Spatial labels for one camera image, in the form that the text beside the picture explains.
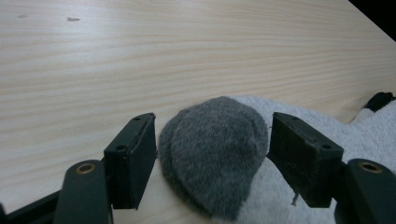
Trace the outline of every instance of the light wood surface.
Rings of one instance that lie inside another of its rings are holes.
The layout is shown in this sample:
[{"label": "light wood surface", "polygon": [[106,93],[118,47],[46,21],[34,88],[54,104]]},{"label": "light wood surface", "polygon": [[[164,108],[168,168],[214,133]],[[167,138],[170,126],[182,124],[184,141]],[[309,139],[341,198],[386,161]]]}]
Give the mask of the light wood surface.
[{"label": "light wood surface", "polygon": [[[347,0],[0,0],[0,202],[7,212],[101,159],[129,119],[255,94],[349,121],[396,86],[396,44]],[[207,223],[156,162],[115,223]]]}]

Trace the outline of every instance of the wood grain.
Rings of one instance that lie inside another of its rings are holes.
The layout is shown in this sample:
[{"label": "wood grain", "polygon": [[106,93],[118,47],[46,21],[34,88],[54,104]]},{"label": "wood grain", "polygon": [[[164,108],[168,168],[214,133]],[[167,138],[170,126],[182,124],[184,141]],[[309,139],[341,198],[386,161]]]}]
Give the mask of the wood grain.
[{"label": "wood grain", "polygon": [[[349,121],[395,92],[396,45],[347,0],[0,0],[0,202],[8,212],[100,159],[127,121],[255,94]],[[206,223],[154,167],[116,223]]]}]

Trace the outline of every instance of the screw hole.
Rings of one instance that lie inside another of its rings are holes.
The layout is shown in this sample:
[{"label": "screw hole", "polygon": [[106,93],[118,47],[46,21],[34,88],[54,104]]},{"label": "screw hole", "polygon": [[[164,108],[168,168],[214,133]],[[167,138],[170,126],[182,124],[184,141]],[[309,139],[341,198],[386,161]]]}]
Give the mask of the screw hole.
[{"label": "screw hole", "polygon": [[84,163],[81,164],[77,169],[76,169],[76,173],[78,173],[79,175],[85,175],[87,173],[92,172],[95,169],[95,165],[92,163]]},{"label": "screw hole", "polygon": [[116,150],[121,151],[121,150],[124,150],[125,148],[126,148],[126,146],[117,146]]},{"label": "screw hole", "polygon": [[382,169],[381,169],[381,168],[379,168],[377,165],[372,164],[372,163],[370,163],[370,162],[361,162],[361,163],[359,164],[359,166],[360,166],[363,170],[368,171],[368,172],[371,172],[371,173],[375,173],[375,174],[382,173]]},{"label": "screw hole", "polygon": [[323,148],[326,148],[326,149],[330,149],[330,148],[332,148],[331,146],[329,146],[329,145],[327,145],[327,144],[325,144],[325,145],[322,145],[322,147],[323,147]]}]

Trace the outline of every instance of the black mechanical part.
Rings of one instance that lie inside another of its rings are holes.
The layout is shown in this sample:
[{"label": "black mechanical part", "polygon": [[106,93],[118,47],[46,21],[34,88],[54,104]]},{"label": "black mechanical part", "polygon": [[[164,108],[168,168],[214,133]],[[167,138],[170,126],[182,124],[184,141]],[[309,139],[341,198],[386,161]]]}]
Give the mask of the black mechanical part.
[{"label": "black mechanical part", "polygon": [[3,205],[0,204],[0,223],[6,223],[8,220],[6,212],[4,211]]},{"label": "black mechanical part", "polygon": [[290,187],[310,207],[329,207],[337,224],[396,223],[396,176],[374,161],[342,162],[343,149],[294,116],[275,113],[270,152]]},{"label": "black mechanical part", "polygon": [[310,207],[329,207],[330,178],[344,150],[294,116],[275,113],[267,157]]},{"label": "black mechanical part", "polygon": [[113,223],[101,161],[82,161],[67,170],[53,223]]},{"label": "black mechanical part", "polygon": [[106,175],[114,209],[137,209],[157,159],[155,115],[131,119],[105,149]]},{"label": "black mechanical part", "polygon": [[362,224],[396,223],[396,177],[390,169],[374,161],[351,160],[346,187]]},{"label": "black mechanical part", "polygon": [[50,224],[53,220],[59,191],[30,203],[0,219],[0,223],[7,224]]}]

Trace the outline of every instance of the gray fabric patch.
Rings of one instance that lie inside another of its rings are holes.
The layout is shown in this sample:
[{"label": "gray fabric patch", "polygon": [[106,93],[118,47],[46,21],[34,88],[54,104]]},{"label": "gray fabric patch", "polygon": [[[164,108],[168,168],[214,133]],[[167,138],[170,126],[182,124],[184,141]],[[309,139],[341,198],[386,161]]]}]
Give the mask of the gray fabric patch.
[{"label": "gray fabric patch", "polygon": [[207,216],[235,220],[268,148],[260,114],[228,97],[180,111],[160,136],[163,175]]}]

